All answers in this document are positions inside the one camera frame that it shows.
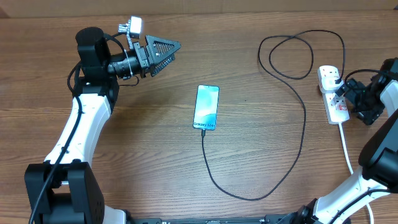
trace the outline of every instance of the wooden table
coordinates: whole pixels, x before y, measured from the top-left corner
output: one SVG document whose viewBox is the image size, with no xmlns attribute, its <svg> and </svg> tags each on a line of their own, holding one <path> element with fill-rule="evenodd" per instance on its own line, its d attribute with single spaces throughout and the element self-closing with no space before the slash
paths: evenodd
<svg viewBox="0 0 398 224">
<path fill-rule="evenodd" d="M 319 66 L 341 69 L 341 43 L 334 35 L 302 36 L 314 48 L 314 69 L 306 79 L 288 82 L 307 107 L 303 151 L 284 183 L 259 202 L 236 200 L 211 183 L 200 131 L 192 128 L 197 86 L 221 88 L 218 126 L 205 139 L 214 178 L 234 194 L 264 195 L 297 155 L 303 109 L 291 90 L 259 67 L 260 41 L 307 29 L 333 30 L 345 40 L 347 73 L 378 69 L 385 59 L 398 56 L 397 11 L 142 18 L 145 34 L 178 40 L 182 48 L 176 60 L 155 78 L 120 89 L 93 159 L 107 205 L 128 209 L 134 217 L 258 217 L 296 211 L 349 176 L 338 128 L 327 123 L 317 85 Z M 89 26 L 113 34 L 127 19 L 0 20 L 0 223 L 27 222 L 30 207 L 25 169 L 43 161 L 69 117 L 72 101 L 66 77 L 79 60 L 75 34 Z M 278 41 L 264 43 L 265 62 Z M 116 45 L 110 45 L 113 53 L 118 53 Z M 310 52 L 305 44 L 292 40 L 280 46 L 272 59 L 281 72 L 301 76 L 309 68 Z M 367 83 L 370 76 L 357 78 Z M 362 147 L 385 120 L 386 113 L 372 126 L 365 126 L 352 116 L 344 124 L 354 168 Z M 397 222 L 396 196 L 371 205 L 377 223 Z M 365 209 L 352 218 L 354 223 L 368 223 Z"/>
</svg>

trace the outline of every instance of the power cord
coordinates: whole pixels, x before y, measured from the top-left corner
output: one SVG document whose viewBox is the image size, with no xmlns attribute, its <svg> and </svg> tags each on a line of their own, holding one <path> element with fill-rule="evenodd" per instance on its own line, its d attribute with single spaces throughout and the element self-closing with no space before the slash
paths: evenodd
<svg viewBox="0 0 398 224">
<path fill-rule="evenodd" d="M 388 77 L 394 79 L 394 77 L 392 77 L 392 76 L 391 76 L 390 74 L 388 74 L 387 72 L 383 72 L 383 71 L 375 70 L 375 69 L 359 69 L 359 70 L 352 71 L 352 72 L 350 72 L 348 75 L 346 75 L 346 78 L 344 79 L 344 83 L 347 83 L 347 79 L 348 79 L 350 76 L 354 75 L 355 73 L 359 73 L 359 72 L 374 72 L 374 73 L 377 73 L 377 74 L 380 74 L 380 75 L 385 75 L 385 76 L 388 76 Z M 364 87 L 364 88 L 353 88 L 353 87 L 350 86 L 350 85 L 346 85 L 346 86 L 347 86 L 350 90 L 366 90 L 366 89 L 367 89 L 367 87 Z"/>
<path fill-rule="evenodd" d="M 53 178 L 53 176 L 54 176 L 54 172 L 57 170 L 59 164 L 61 163 L 61 160 L 62 160 L 63 156 L 64 156 L 65 153 L 67 152 L 67 149 L 68 149 L 68 147 L 69 147 L 70 141 L 72 140 L 72 137 L 73 137 L 73 135 L 75 134 L 75 132 L 76 132 L 76 130 L 77 130 L 77 127 L 78 127 L 78 125 L 79 125 L 80 118 L 81 118 L 81 114 L 83 113 L 83 111 L 82 111 L 82 106 L 81 106 L 81 101 L 80 101 L 79 97 L 76 96 L 75 91 L 73 90 L 72 86 L 70 85 L 70 78 L 72 77 L 73 72 L 75 72 L 75 76 L 76 76 L 76 77 L 79 76 L 79 72 L 80 72 L 80 62 L 77 63 L 76 66 L 72 69 L 72 71 L 69 73 L 68 79 L 67 79 L 68 88 L 69 88 L 69 90 L 72 92 L 73 97 L 76 98 L 76 101 L 77 101 L 78 106 L 79 106 L 79 110 L 78 110 L 78 114 L 77 114 L 77 119 L 76 119 L 75 125 L 74 125 L 73 128 L 72 128 L 72 131 L 71 131 L 70 134 L 69 134 L 69 137 L 68 137 L 67 141 L 65 142 L 65 145 L 64 145 L 64 146 L 62 147 L 62 149 L 61 149 L 61 153 L 60 153 L 60 155 L 58 156 L 58 159 L 55 161 L 54 165 L 52 166 L 51 171 L 50 171 L 50 173 L 48 174 L 48 176 L 47 176 L 47 178 L 46 178 L 46 180 L 45 180 L 45 182 L 44 182 L 44 184 L 43 184 L 42 190 L 40 191 L 39 196 L 37 197 L 37 200 L 36 200 L 36 203 L 35 203 L 35 205 L 34 205 L 34 207 L 33 207 L 32 213 L 30 214 L 29 224 L 33 224 L 34 217 L 35 217 L 36 214 L 37 214 L 37 209 L 38 209 L 38 207 L 39 207 L 39 203 L 40 203 L 41 199 L 43 198 L 44 193 L 47 191 L 47 189 L 49 188 L 49 186 L 50 186 L 50 184 L 51 184 L 51 182 L 52 182 L 52 178 Z"/>
<path fill-rule="evenodd" d="M 294 160 L 294 162 L 293 162 L 292 166 L 290 167 L 290 169 L 286 172 L 286 174 L 283 176 L 283 178 L 275 185 L 275 187 L 274 187 L 273 189 L 271 189 L 267 194 L 265 194 L 265 195 L 262 196 L 262 197 L 258 197 L 258 198 L 244 198 L 244 197 L 240 197 L 240 196 L 231 194 L 231 193 L 227 192 L 226 190 L 224 190 L 223 188 L 221 188 L 221 187 L 215 182 L 213 176 L 211 175 L 210 168 L 209 168 L 209 165 L 208 165 L 207 159 L 206 159 L 205 146 L 204 146 L 204 140 L 205 140 L 206 131 L 205 131 L 205 130 L 202 130 L 202 132 L 201 132 L 201 146 L 202 146 L 202 150 L 203 150 L 203 157 L 205 158 L 205 163 L 206 163 L 206 167 L 207 167 L 207 171 L 208 171 L 208 173 L 209 173 L 210 179 L 211 179 L 211 181 L 213 182 L 213 184 L 214 184 L 220 191 L 224 192 L 225 194 L 227 194 L 227 195 L 229 195 L 229 196 L 231 196 L 231 197 L 234 197 L 234 198 L 237 198 L 237 199 L 240 199 L 240 200 L 246 200 L 246 201 L 257 201 L 257 200 L 261 200 L 261 199 L 264 199 L 264 198 L 268 197 L 268 196 L 269 196 L 271 193 L 273 193 L 273 191 L 274 191 L 276 188 L 278 188 L 278 186 L 286 179 L 286 177 L 287 177 L 288 174 L 292 171 L 292 169 L 294 168 L 294 166 L 296 165 L 296 163 L 297 163 L 297 161 L 298 161 L 298 159 L 299 159 L 299 157 L 300 157 L 300 154 L 301 154 L 301 151 L 302 151 L 302 148 L 303 148 L 304 133 L 305 133 L 305 123 L 306 123 L 306 120 L 307 120 L 307 112 L 306 112 L 306 109 L 305 109 L 304 102 L 303 102 L 303 100 L 301 99 L 300 95 L 296 92 L 296 90 L 295 90 L 292 86 L 290 86 L 290 85 L 289 85 L 286 81 L 284 81 L 283 79 L 281 79 L 281 78 L 277 77 L 276 75 L 272 74 L 270 71 L 268 71 L 268 70 L 263 66 L 263 64 L 262 64 L 262 62 L 261 62 L 260 53 L 261 53 L 261 46 L 262 46 L 262 43 L 264 43 L 264 41 L 266 41 L 266 40 L 268 40 L 268 39 L 271 39 L 271 38 L 286 37 L 285 40 L 283 40 L 282 42 L 280 42 L 279 44 L 277 44 L 277 45 L 269 52 L 269 57 L 268 57 L 269 64 L 270 64 L 271 67 L 274 69 L 274 71 L 277 72 L 279 75 L 282 75 L 282 76 L 285 77 L 285 78 L 289 78 L 289 79 L 293 79 L 293 80 L 301 80 L 301 79 L 307 77 L 307 76 L 310 74 L 310 72 L 311 72 L 311 70 L 312 70 L 312 66 L 313 66 L 313 50 L 312 50 L 311 45 L 310 45 L 306 40 L 303 40 L 303 39 L 301 39 L 300 37 L 297 37 L 298 35 L 301 35 L 301 34 L 304 34 L 304 33 L 307 33 L 307 32 L 327 32 L 327 33 L 331 33 L 331 34 L 336 35 L 336 36 L 340 39 L 341 44 L 342 44 L 342 46 L 343 46 L 343 68 L 342 68 L 342 70 L 341 70 L 340 78 L 337 79 L 336 82 L 339 83 L 339 82 L 341 82 L 342 79 L 343 79 L 344 67 L 345 67 L 345 60 L 346 60 L 346 53 L 345 53 L 346 50 L 345 50 L 345 45 L 344 45 L 343 39 L 342 39 L 341 36 L 338 35 L 336 32 L 329 31 L 329 30 L 306 30 L 306 31 L 300 32 L 300 33 L 295 34 L 295 35 L 274 35 L 274 36 L 266 37 L 266 38 L 264 38 L 264 39 L 261 41 L 260 46 L 259 46 L 259 50 L 258 50 L 258 55 L 257 55 L 258 61 L 259 61 L 259 63 L 260 63 L 260 66 L 264 69 L 264 71 L 266 71 L 266 72 L 267 72 L 268 74 L 270 74 L 272 77 L 278 79 L 279 81 L 281 81 L 282 83 L 284 83 L 285 85 L 287 85 L 287 86 L 295 93 L 295 95 L 297 96 L 298 100 L 300 101 L 300 103 L 301 103 L 301 105 L 302 105 L 302 107 L 303 107 L 303 113 L 304 113 L 304 118 L 303 118 L 303 131 L 302 131 L 302 135 L 301 135 L 300 147 L 299 147 L 299 150 L 298 150 L 298 153 L 297 153 L 297 157 L 296 157 L 296 159 Z M 308 72 L 307 72 L 304 76 L 302 76 L 302 77 L 290 77 L 290 76 L 288 76 L 288 75 L 286 75 L 286 74 L 283 74 L 282 72 L 278 71 L 278 69 L 276 69 L 276 68 L 273 66 L 272 61 L 271 61 L 271 55 L 272 55 L 273 51 L 274 51 L 276 48 L 278 48 L 278 46 L 280 46 L 280 45 L 283 44 L 284 42 L 286 42 L 286 41 L 288 41 L 288 40 L 291 40 L 291 39 L 298 39 L 298 40 L 301 40 L 302 42 L 304 42 L 305 44 L 307 44 L 307 46 L 309 47 L 309 49 L 310 49 L 310 51 L 311 51 L 311 66 L 310 66 L 310 69 L 309 69 Z"/>
<path fill-rule="evenodd" d="M 109 34 L 107 34 L 107 33 L 104 33 L 105 40 L 106 40 L 106 41 L 112 40 L 113 42 L 115 42 L 115 43 L 120 47 L 120 49 L 122 50 L 122 53 L 124 53 L 124 47 L 123 47 L 122 43 L 120 43 L 120 41 L 118 41 L 118 40 L 115 38 L 115 37 L 117 37 L 117 36 L 119 36 L 119 35 L 120 35 L 120 34 L 109 35 Z"/>
<path fill-rule="evenodd" d="M 347 166 L 348 166 L 349 172 L 350 172 L 351 174 L 353 174 L 354 171 L 353 171 L 353 168 L 352 168 L 351 163 L 350 163 L 350 161 L 349 161 L 348 151 L 347 151 L 347 145 L 346 145 L 346 139 L 345 139 L 345 137 L 344 137 L 344 132 L 343 132 L 343 125 L 342 125 L 342 123 L 338 123 L 338 129 L 340 130 L 341 143 L 342 143 L 342 145 L 343 145 L 344 156 L 345 156 L 345 158 L 346 158 Z M 374 217 L 373 217 L 372 208 L 371 208 L 371 206 L 370 206 L 368 203 L 366 204 L 366 208 L 368 208 L 368 211 L 369 211 L 369 222 L 370 222 L 370 224 L 374 224 Z"/>
</svg>

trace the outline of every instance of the smartphone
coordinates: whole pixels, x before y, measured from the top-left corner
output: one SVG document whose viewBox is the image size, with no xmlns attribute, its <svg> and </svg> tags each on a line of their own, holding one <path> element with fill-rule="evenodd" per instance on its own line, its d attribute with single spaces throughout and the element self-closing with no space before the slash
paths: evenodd
<svg viewBox="0 0 398 224">
<path fill-rule="evenodd" d="M 195 114 L 193 115 L 193 128 L 214 130 L 218 108 L 218 86 L 198 86 Z"/>
</svg>

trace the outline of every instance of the charging cable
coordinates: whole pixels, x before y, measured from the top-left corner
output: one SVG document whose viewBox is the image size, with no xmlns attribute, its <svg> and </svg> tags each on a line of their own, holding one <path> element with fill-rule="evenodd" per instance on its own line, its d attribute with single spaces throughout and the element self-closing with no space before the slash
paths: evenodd
<svg viewBox="0 0 398 224">
<path fill-rule="evenodd" d="M 351 163 L 349 161 L 348 152 L 347 152 L 347 145 L 346 145 L 346 139 L 344 137 L 343 125 L 342 125 L 341 122 L 338 123 L 338 129 L 340 130 L 341 143 L 343 145 L 344 156 L 346 158 L 347 166 L 348 166 L 349 172 L 351 174 L 353 174 L 354 171 L 353 171 L 353 168 L 352 168 Z M 366 204 L 366 208 L 368 208 L 368 211 L 369 211 L 370 224 L 374 224 L 373 212 L 372 212 L 371 206 L 368 203 Z"/>
<path fill-rule="evenodd" d="M 205 131 L 205 130 L 202 130 L 202 132 L 201 132 L 201 146 L 202 146 L 202 151 L 203 151 L 203 157 L 204 157 L 204 159 L 205 159 L 205 163 L 206 163 L 206 167 L 207 167 L 207 171 L 208 171 L 208 173 L 209 173 L 210 179 L 211 179 L 211 181 L 213 182 L 213 184 L 214 184 L 220 191 L 224 192 L 225 194 L 227 194 L 227 195 L 229 195 L 229 196 L 231 196 L 231 197 L 234 197 L 234 198 L 237 198 L 237 199 L 240 199 L 240 200 L 246 200 L 246 201 L 257 201 L 257 200 L 261 200 L 261 199 L 264 199 L 264 198 L 268 197 L 268 196 L 269 196 L 271 193 L 273 193 L 273 191 L 274 191 L 275 189 L 277 189 L 278 186 L 286 179 L 286 177 L 290 174 L 290 172 L 293 170 L 294 166 L 296 165 L 297 161 L 299 160 L 299 157 L 300 157 L 300 155 L 301 155 L 301 151 L 302 151 L 302 148 L 303 148 L 303 141 L 304 141 L 304 134 L 305 134 L 305 123 L 306 123 L 306 121 L 307 121 L 307 110 L 305 109 L 305 104 L 304 104 L 303 99 L 301 99 L 301 97 L 300 97 L 300 95 L 297 93 L 297 91 L 296 91 L 290 84 L 288 84 L 285 80 L 279 78 L 277 75 L 275 75 L 275 74 L 271 73 L 270 71 L 268 71 L 268 70 L 265 68 L 265 66 L 262 64 L 262 60 L 261 60 L 261 46 L 262 46 L 262 44 L 264 43 L 264 41 L 266 41 L 266 40 L 273 39 L 273 38 L 279 38 L 279 37 L 285 38 L 283 41 L 281 41 L 279 44 L 277 44 L 277 45 L 269 52 L 269 56 L 268 56 L 269 65 L 272 67 L 272 69 L 274 69 L 274 71 L 275 71 L 276 73 L 278 73 L 279 75 L 281 75 L 281 76 L 283 76 L 283 77 L 285 77 L 285 78 L 289 78 L 289 79 L 293 79 L 293 80 L 301 80 L 301 79 L 304 79 L 305 77 L 307 77 L 307 76 L 311 73 L 312 66 L 313 66 L 313 49 L 312 49 L 311 45 L 310 45 L 306 40 L 301 39 L 300 37 L 298 37 L 299 35 L 305 34 L 305 33 L 308 33 L 308 32 L 327 32 L 327 33 L 336 35 L 336 36 L 340 39 L 341 44 L 342 44 L 342 48 L 343 48 L 343 66 L 342 66 L 342 68 L 341 68 L 341 75 L 338 76 L 338 79 L 337 79 L 337 80 L 335 80 L 335 84 L 334 84 L 334 85 L 332 84 L 332 86 L 335 86 L 335 85 L 338 86 L 338 84 L 341 83 L 341 81 L 342 81 L 342 79 L 343 79 L 344 68 L 345 68 L 345 59 L 346 59 L 346 56 L 345 56 L 345 55 L 346 55 L 346 49 L 345 49 L 345 44 L 344 44 L 343 39 L 342 39 L 341 36 L 338 35 L 336 32 L 333 32 L 333 31 L 330 31 L 330 30 L 306 30 L 306 31 L 300 32 L 300 33 L 295 34 L 295 35 L 273 35 L 273 36 L 269 36 L 269 37 L 264 38 L 264 39 L 261 41 L 260 46 L 259 46 L 259 50 L 258 50 L 258 53 L 257 53 L 258 62 L 259 62 L 259 64 L 260 64 L 260 66 L 262 67 L 262 69 L 264 69 L 264 71 L 267 72 L 270 76 L 272 76 L 272 77 L 278 79 L 278 80 L 281 81 L 283 84 L 287 85 L 287 86 L 295 93 L 295 95 L 297 96 L 297 98 L 298 98 L 298 100 L 300 101 L 300 103 L 301 103 L 301 105 L 302 105 L 302 108 L 303 108 L 303 131 L 302 131 L 302 134 L 301 134 L 300 147 L 299 147 L 299 149 L 298 149 L 297 157 L 296 157 L 295 160 L 293 161 L 293 164 L 292 164 L 292 166 L 290 167 L 290 169 L 286 172 L 286 174 L 283 176 L 283 178 L 281 178 L 281 180 L 274 186 L 274 188 L 272 188 L 268 193 L 266 193 L 266 194 L 263 195 L 262 197 L 258 197 L 258 198 L 244 198 L 244 197 L 240 197 L 240 196 L 231 194 L 231 193 L 227 192 L 226 190 L 224 190 L 223 188 L 221 188 L 221 187 L 215 182 L 213 176 L 211 175 L 210 168 L 209 168 L 209 165 L 208 165 L 207 159 L 206 159 L 205 146 L 204 146 L 204 140 L 205 140 L 206 131 Z M 283 44 L 284 42 L 286 42 L 286 41 L 288 41 L 288 40 L 291 40 L 291 39 L 301 40 L 302 42 L 304 42 L 305 44 L 307 44 L 308 48 L 309 48 L 310 51 L 311 51 L 311 66 L 310 66 L 310 69 L 306 72 L 305 75 L 303 75 L 303 76 L 301 76 L 301 77 L 291 77 L 291 76 L 288 76 L 288 75 L 286 75 L 286 74 L 283 74 L 282 72 L 278 71 L 278 69 L 276 69 L 275 66 L 272 64 L 271 55 L 272 55 L 273 51 L 274 51 L 276 48 L 278 48 L 278 46 L 280 46 L 280 45 Z"/>
</svg>

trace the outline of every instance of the robotic arm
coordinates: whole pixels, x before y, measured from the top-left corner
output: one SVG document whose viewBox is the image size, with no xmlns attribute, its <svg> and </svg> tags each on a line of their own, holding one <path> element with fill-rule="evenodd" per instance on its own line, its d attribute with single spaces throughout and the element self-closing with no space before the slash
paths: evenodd
<svg viewBox="0 0 398 224">
<path fill-rule="evenodd" d="M 360 167 L 330 194 L 314 199 L 281 223 L 342 224 L 367 203 L 390 193 L 398 193 L 398 58 L 384 61 L 381 71 L 364 90 L 344 84 L 337 94 L 352 102 L 353 111 L 371 124 L 387 109 L 389 119 L 366 143 L 359 155 Z M 364 85 L 354 79 L 352 86 Z"/>
<path fill-rule="evenodd" d="M 58 143 L 42 164 L 30 164 L 25 172 L 25 184 L 29 202 L 34 210 L 40 191 L 55 161 L 60 157 L 78 117 L 78 101 L 81 102 L 80 122 L 59 166 L 51 177 L 51 183 L 33 214 L 36 224 L 126 224 L 126 212 L 104 205 L 104 197 L 91 170 L 91 162 L 100 132 L 113 112 L 118 98 L 118 78 L 127 80 L 135 74 L 152 77 L 174 60 L 180 43 L 158 37 L 146 36 L 147 45 L 141 47 L 141 18 L 131 17 L 127 24 L 119 25 L 119 34 L 127 36 L 129 50 L 114 36 L 100 28 L 89 27 L 76 35 L 81 69 L 84 77 L 75 77 L 72 112 Z M 107 40 L 113 40 L 122 48 L 122 53 L 111 55 Z M 52 189 L 69 185 L 70 193 L 55 194 Z"/>
</svg>

